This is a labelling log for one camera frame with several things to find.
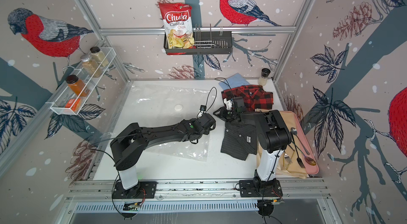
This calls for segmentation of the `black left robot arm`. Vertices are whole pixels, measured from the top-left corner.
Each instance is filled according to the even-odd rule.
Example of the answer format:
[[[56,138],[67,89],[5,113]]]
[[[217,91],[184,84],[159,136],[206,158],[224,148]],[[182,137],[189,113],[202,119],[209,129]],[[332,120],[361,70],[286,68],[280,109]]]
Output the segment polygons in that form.
[[[122,188],[126,191],[139,188],[136,164],[145,149],[162,143],[198,141],[215,127],[215,119],[207,113],[169,126],[141,127],[138,123],[128,125],[110,142]]]

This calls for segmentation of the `clear plastic vacuum bag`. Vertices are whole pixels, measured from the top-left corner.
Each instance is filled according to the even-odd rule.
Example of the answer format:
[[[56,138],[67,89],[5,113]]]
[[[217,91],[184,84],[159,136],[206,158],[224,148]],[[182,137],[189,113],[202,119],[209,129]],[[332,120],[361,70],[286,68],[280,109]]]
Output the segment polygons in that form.
[[[129,111],[131,123],[140,126],[160,127],[173,125],[181,120],[200,117],[201,105],[211,107],[215,100],[215,89],[180,88],[159,85],[133,86],[129,103],[125,110]],[[177,112],[174,107],[181,104],[183,109]],[[209,150],[209,136],[202,136],[194,142],[170,142],[147,148],[147,152],[175,156],[206,162]]]

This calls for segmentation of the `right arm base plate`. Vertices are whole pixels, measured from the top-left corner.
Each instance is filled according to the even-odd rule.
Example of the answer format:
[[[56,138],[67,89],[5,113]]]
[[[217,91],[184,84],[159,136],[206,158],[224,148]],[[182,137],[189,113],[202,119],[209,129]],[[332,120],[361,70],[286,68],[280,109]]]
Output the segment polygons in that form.
[[[238,185],[241,197],[283,197],[280,181],[276,178],[267,182],[240,180]]]

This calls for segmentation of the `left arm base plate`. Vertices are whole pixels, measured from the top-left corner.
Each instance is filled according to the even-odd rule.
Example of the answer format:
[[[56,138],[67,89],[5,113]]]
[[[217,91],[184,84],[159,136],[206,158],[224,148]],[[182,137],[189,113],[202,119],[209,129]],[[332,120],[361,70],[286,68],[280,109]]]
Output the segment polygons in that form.
[[[153,199],[155,197],[156,187],[158,183],[152,182],[139,182],[135,187],[125,190],[122,182],[115,182],[112,198],[118,200],[124,199]]]

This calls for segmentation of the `grey pinstriped shirt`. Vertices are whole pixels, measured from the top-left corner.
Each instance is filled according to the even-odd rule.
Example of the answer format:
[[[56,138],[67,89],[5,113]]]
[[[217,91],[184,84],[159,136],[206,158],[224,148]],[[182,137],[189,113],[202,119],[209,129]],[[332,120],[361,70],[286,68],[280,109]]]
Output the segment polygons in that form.
[[[224,139],[220,152],[232,158],[245,161],[248,155],[258,152],[256,128],[236,121],[225,122]]]

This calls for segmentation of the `red black plaid shirt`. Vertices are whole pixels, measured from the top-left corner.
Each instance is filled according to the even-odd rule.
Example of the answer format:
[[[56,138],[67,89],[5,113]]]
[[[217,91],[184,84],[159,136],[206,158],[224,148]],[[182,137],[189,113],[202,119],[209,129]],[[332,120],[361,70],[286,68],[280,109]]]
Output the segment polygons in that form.
[[[273,109],[273,93],[265,91],[259,85],[244,85],[222,92],[222,99],[230,100],[233,97],[242,97],[244,105],[249,111]]]

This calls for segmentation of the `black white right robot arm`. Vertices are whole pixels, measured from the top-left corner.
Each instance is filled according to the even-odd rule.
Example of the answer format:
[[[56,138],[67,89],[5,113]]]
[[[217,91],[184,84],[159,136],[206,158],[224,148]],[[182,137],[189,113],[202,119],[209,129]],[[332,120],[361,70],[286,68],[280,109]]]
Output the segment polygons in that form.
[[[224,99],[224,106],[213,114],[225,122],[222,153],[246,160],[249,154],[256,155],[261,149],[254,178],[239,181],[241,197],[281,197],[276,168],[280,156],[291,144],[292,136],[280,112],[248,111],[243,98],[237,97]]]

